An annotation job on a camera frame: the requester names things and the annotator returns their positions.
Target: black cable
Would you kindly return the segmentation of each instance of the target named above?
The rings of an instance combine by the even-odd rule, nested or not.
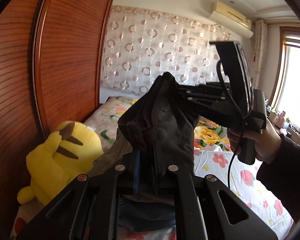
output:
[[[226,98],[234,104],[235,108],[237,109],[237,111],[241,115],[244,115],[244,112],[237,105],[237,103],[234,101],[233,97],[230,95],[228,89],[226,88],[225,81],[223,80],[223,77],[222,77],[222,74],[221,74],[221,60],[219,60],[218,63],[217,63],[217,76],[218,76],[218,79],[219,79],[220,86],[221,86],[223,92],[226,95]]]
[[[234,157],[237,155],[237,151],[240,147],[240,143],[241,143],[243,133],[244,133],[245,119],[250,115],[250,113],[252,111],[252,107],[251,107],[251,103],[249,102],[250,103],[250,110],[249,110],[248,113],[245,113],[244,111],[241,110],[241,108],[234,101],[233,97],[230,95],[230,93],[229,93],[229,91],[228,91],[228,89],[225,85],[225,81],[223,80],[223,77],[222,77],[221,60],[219,60],[217,62],[217,76],[218,76],[218,79],[219,79],[220,86],[221,86],[224,94],[226,95],[226,99],[233,103],[234,107],[237,109],[237,111],[239,112],[239,114],[241,115],[241,118],[242,118],[242,131],[241,131],[240,139],[239,139],[239,142],[238,142],[238,145],[237,145],[236,149],[234,150],[234,153],[232,155],[232,158],[230,160],[229,167],[228,167],[228,188],[230,189],[230,169],[231,169],[231,165],[232,165]]]
[[[234,153],[232,155],[232,158],[230,160],[230,163],[229,163],[229,167],[228,167],[228,188],[230,189],[230,170],[231,170],[231,165],[232,165],[232,162],[234,160],[234,157],[237,155],[237,151],[240,147],[240,143],[241,143],[241,140],[243,138],[243,133],[244,133],[244,122],[242,123],[242,131],[241,131],[241,134],[240,134],[240,139],[239,139],[239,142],[238,142],[238,145],[236,147],[236,149],[234,150]]]

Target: white curtain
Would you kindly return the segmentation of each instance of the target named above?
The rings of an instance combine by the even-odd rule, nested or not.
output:
[[[268,27],[265,22],[260,19],[256,20],[256,30],[255,30],[255,37],[256,37],[256,44],[255,44],[255,74],[253,78],[253,88],[259,89],[260,88],[260,78],[261,78],[261,69],[264,58],[266,56],[266,49],[267,49],[267,38],[268,38]]]

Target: wooden wardrobe door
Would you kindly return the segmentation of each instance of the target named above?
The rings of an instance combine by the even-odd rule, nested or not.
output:
[[[100,43],[112,0],[45,0],[34,72],[46,134],[65,120],[84,121],[98,107]]]
[[[0,14],[0,225],[10,233],[17,193],[29,185],[26,155],[43,141],[28,52],[39,0],[11,0]]]

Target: black sleeve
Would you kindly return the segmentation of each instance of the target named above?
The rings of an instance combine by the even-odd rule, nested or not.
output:
[[[278,155],[270,164],[262,163],[257,180],[281,200],[294,221],[300,218],[300,145],[284,135]]]

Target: black cloth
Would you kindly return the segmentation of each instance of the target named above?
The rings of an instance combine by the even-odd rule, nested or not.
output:
[[[270,190],[288,210],[295,222],[300,218],[300,145],[283,134],[275,160],[262,163],[257,180]]]
[[[166,167],[175,164],[193,173],[194,128],[199,115],[180,100],[178,86],[170,73],[158,76],[149,92],[118,121],[123,136],[133,148],[140,149],[140,188],[146,185],[146,191],[150,193],[154,193],[151,187],[154,142],[161,149]],[[120,205],[119,224],[130,230],[160,230],[175,223],[174,207],[165,203],[129,200]]]
[[[145,179],[149,174],[147,154],[155,140],[165,165],[173,163],[193,172],[194,128],[199,115],[180,100],[177,88],[174,77],[165,72],[118,121],[124,137],[133,148],[141,150],[141,172],[144,174],[140,174],[140,178]]]

